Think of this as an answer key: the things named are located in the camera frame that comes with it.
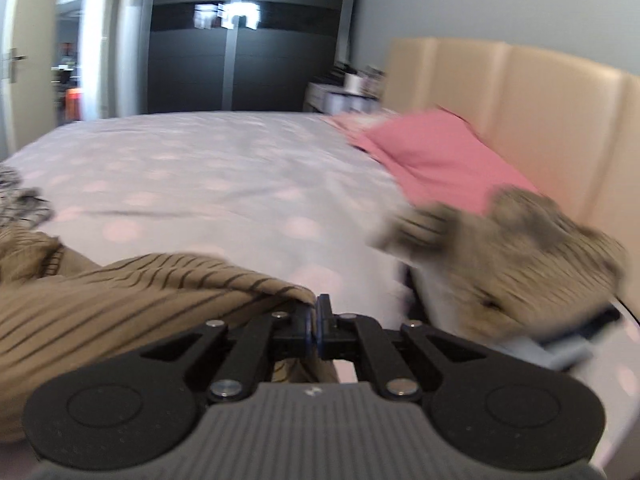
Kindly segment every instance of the dark wardrobe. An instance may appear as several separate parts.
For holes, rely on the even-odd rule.
[[[149,113],[302,110],[348,34],[350,1],[154,0]]]

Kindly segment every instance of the white bed sheet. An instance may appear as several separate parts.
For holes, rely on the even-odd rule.
[[[398,265],[367,246],[405,204],[393,179],[318,115],[204,112],[59,128],[12,156],[56,210],[40,229],[99,264],[221,254],[398,327]],[[0,480],[33,466],[0,446]]]

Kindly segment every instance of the door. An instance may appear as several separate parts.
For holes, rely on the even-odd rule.
[[[51,75],[56,0],[7,0],[2,32],[2,98],[9,153],[53,130]]]

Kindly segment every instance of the pink pillow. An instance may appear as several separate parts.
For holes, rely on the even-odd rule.
[[[391,173],[413,205],[444,202],[484,214],[500,186],[538,192],[456,115],[433,109],[391,118],[352,142]]]
[[[323,119],[331,126],[343,134],[349,142],[357,140],[364,132],[385,123],[390,118],[395,117],[395,112],[376,112],[373,114],[363,114],[360,112],[347,112],[334,116],[327,116]]]

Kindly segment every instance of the striped cloth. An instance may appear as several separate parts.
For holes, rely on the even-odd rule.
[[[207,319],[234,327],[315,301],[302,286],[198,254],[145,254],[99,267],[15,225],[0,232],[0,280],[0,442],[24,436],[26,399],[59,374]]]
[[[548,197],[500,190],[479,217],[438,203],[394,219],[376,245],[444,266],[460,335],[478,342],[553,336],[590,319],[619,291],[626,252]]]
[[[34,228],[53,216],[50,203],[39,197],[35,187],[21,188],[20,174],[0,164],[0,228],[18,222]]]

